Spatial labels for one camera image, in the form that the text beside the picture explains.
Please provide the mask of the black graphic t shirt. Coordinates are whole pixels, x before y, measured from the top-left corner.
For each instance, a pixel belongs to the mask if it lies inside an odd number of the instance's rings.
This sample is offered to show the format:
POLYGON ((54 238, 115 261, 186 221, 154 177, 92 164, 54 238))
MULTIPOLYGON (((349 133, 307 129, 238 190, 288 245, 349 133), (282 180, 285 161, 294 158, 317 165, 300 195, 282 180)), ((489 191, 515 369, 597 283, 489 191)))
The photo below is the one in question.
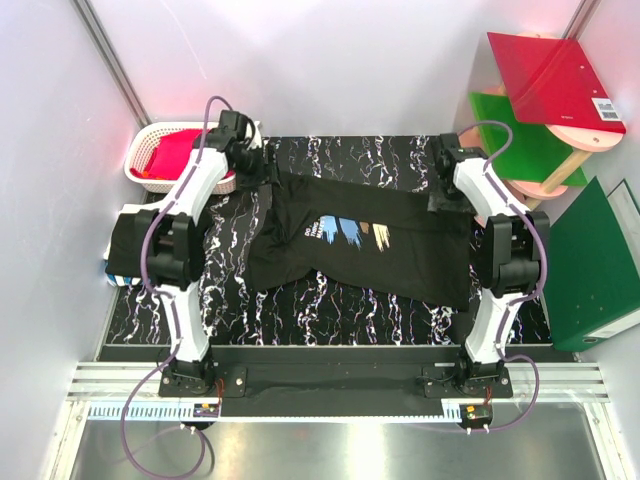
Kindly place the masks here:
POLYGON ((430 210, 425 194, 284 172, 250 246, 249 279, 262 291, 319 271, 466 311, 471 223, 467 213, 430 210))

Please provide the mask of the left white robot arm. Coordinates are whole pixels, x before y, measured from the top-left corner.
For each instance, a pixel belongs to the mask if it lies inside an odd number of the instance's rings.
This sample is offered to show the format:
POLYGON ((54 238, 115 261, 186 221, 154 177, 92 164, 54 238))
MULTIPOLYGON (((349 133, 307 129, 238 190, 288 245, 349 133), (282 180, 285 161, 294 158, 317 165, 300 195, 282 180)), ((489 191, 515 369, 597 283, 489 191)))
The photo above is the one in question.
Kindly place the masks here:
POLYGON ((202 325, 199 282, 210 227, 205 206, 230 173, 236 188, 255 188, 276 179, 277 168, 264 157, 256 123, 238 111, 223 110, 214 126, 202 127, 166 196, 124 205, 111 233, 107 274, 140 282, 165 311, 171 347, 158 366, 163 396, 205 396, 221 385, 202 325))

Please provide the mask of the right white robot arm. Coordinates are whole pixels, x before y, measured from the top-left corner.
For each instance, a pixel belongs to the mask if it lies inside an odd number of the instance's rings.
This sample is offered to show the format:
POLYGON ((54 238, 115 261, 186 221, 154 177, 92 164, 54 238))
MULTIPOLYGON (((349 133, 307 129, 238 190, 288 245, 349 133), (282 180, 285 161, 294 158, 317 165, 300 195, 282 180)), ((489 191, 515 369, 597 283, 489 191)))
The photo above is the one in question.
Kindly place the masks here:
POLYGON ((505 349, 520 305, 540 295, 547 277, 550 222, 532 212, 498 178, 486 154, 463 147, 459 135, 431 141, 438 183, 429 209, 473 215, 484 236, 474 271, 481 300, 453 367, 451 385, 464 396, 484 397, 509 386, 505 349))

